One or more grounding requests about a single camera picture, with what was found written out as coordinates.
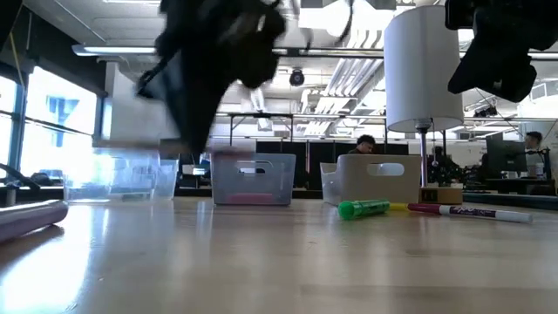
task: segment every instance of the glass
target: glass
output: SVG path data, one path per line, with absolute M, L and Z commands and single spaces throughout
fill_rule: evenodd
M 0 110 L 14 112 L 17 84 L 11 79 L 0 77 Z
M 97 95 L 36 66 L 29 76 L 29 118 L 93 134 Z
M 46 173 L 51 179 L 62 179 L 65 166 L 74 160 L 72 153 L 92 147 L 92 137 L 65 133 L 37 124 L 26 124 L 21 157 L 21 173 L 31 176 Z
M 0 116 L 0 133 L 4 136 L 0 136 L 0 163 L 4 165 L 8 164 L 8 158 L 10 158 L 10 134 L 11 134 L 11 118 L 6 116 Z M 5 178 L 6 172 L 0 170 L 0 178 Z

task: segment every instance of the desk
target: desk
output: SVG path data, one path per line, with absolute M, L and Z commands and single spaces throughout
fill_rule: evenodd
M 72 206 L 60 227 L 0 246 L 0 312 L 556 313 L 558 215 L 532 213 L 528 225 L 341 222 L 301 200 Z
M 549 195 L 555 192 L 554 180 L 537 180 L 537 179 L 487 179 L 488 189 L 497 190 L 500 194 L 517 193 L 520 195 L 530 195 L 535 188 L 543 188 Z

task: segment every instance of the ceiling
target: ceiling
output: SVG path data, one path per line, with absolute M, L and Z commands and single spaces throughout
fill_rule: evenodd
M 134 3 L 105 3 L 103 0 L 24 0 L 27 7 L 61 31 L 88 45 L 140 45 L 151 46 L 164 27 L 164 18 L 154 5 Z M 415 0 L 417 5 L 432 4 L 434 0 Z M 336 38 L 325 30 L 313 30 L 313 46 L 331 46 Z M 297 27 L 297 21 L 289 19 L 288 32 L 280 46 L 305 46 L 305 38 Z M 153 57 L 120 59 L 120 70 L 129 78 L 153 67 Z M 335 58 L 283 58 L 279 71 L 271 84 L 263 87 L 265 98 L 300 101 L 303 90 L 314 85 L 326 86 L 334 74 L 339 59 Z M 558 78 L 558 63 L 535 62 L 540 79 Z M 293 68 L 302 68 L 309 86 L 289 86 L 289 75 Z M 242 92 L 233 85 L 224 97 L 224 103 L 240 103 Z M 465 108 L 474 109 L 490 98 L 480 91 L 463 94 Z M 516 113 L 517 105 L 499 99 L 497 107 L 502 115 Z

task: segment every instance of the lamp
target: lamp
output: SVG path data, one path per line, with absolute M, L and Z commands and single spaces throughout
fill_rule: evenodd
M 445 27 L 443 6 L 428 5 L 395 17 L 385 30 L 387 128 L 420 133 L 421 185 L 428 185 L 426 133 L 463 124 L 461 95 L 447 91 L 459 65 L 457 31 Z

